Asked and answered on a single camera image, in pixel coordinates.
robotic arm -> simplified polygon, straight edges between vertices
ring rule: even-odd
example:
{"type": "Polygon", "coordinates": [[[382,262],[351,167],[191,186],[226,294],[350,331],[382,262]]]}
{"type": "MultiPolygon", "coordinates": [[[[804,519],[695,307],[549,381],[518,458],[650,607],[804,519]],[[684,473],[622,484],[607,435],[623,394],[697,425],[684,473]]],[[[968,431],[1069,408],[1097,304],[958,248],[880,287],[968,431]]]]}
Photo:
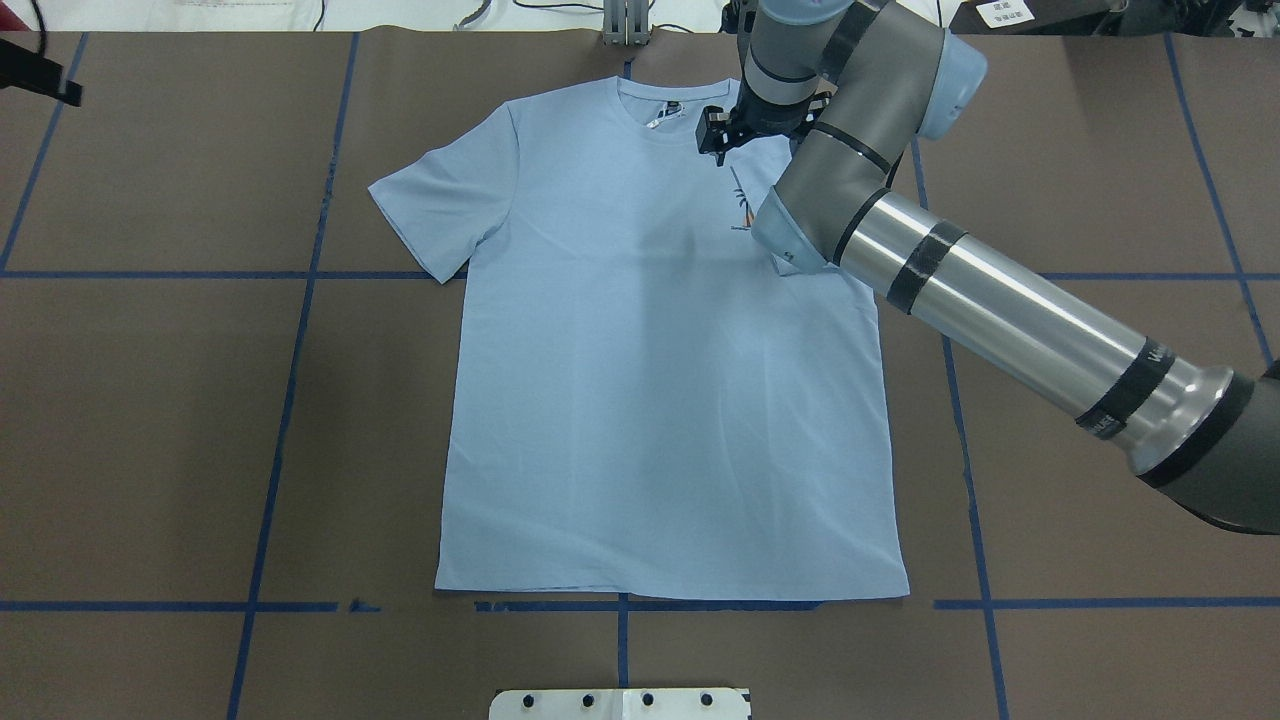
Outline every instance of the robotic arm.
{"type": "Polygon", "coordinates": [[[937,140],[986,59],[892,0],[741,0],[737,105],[699,151],[803,138],[753,236],[803,272],[833,263],[1120,446],[1201,519],[1280,533],[1280,363],[1258,380],[1197,368],[888,191],[916,132],[937,140]],[[819,77],[838,86],[829,104],[819,77]]]}

t-shirt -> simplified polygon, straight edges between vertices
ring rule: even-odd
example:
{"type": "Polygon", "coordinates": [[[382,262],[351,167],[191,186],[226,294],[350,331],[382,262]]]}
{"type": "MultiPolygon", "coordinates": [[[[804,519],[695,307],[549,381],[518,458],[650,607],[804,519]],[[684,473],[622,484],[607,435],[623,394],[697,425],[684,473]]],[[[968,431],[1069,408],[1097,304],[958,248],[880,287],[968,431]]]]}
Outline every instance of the t-shirt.
{"type": "Polygon", "coordinates": [[[512,100],[370,187],[431,275],[470,260],[435,587],[906,594],[872,292],[751,240],[790,152],[699,155],[736,94],[512,100]]]}

red object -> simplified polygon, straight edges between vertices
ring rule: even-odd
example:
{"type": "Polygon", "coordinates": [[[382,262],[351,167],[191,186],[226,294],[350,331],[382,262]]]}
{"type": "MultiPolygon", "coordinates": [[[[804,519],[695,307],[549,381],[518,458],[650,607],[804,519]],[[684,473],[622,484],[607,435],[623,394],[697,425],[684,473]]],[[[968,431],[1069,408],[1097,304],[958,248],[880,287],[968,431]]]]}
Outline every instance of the red object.
{"type": "Polygon", "coordinates": [[[22,18],[13,14],[13,10],[0,0],[0,31],[4,29],[31,29],[27,23],[22,22],[22,18]]]}

shirt sleeve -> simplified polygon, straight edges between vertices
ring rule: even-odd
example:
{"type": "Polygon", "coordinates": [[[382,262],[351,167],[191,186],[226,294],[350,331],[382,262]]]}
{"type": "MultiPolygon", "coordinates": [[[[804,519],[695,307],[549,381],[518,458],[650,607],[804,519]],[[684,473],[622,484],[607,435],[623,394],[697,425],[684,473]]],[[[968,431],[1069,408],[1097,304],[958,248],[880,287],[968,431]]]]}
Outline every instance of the shirt sleeve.
{"type": "Polygon", "coordinates": [[[440,283],[507,219],[516,191],[516,124],[504,104],[445,147],[369,186],[419,265],[440,283]]]}

blue joint cap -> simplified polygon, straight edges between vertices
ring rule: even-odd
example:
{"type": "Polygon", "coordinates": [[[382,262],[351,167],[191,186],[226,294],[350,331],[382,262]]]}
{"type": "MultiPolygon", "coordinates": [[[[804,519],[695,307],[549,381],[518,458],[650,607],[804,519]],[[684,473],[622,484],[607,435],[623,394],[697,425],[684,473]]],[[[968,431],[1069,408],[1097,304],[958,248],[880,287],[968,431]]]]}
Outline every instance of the blue joint cap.
{"type": "Polygon", "coordinates": [[[929,106],[920,123],[920,135],[929,140],[946,135],[984,77],[987,58],[948,29],[942,38],[942,58],[938,60],[938,74],[933,78],[929,106]]]}
{"type": "Polygon", "coordinates": [[[751,223],[751,237],[801,273],[817,273],[827,266],[827,259],[809,242],[772,187],[751,223]]]}
{"type": "Polygon", "coordinates": [[[854,0],[760,0],[760,12],[787,26],[815,26],[835,18],[854,0]]]}

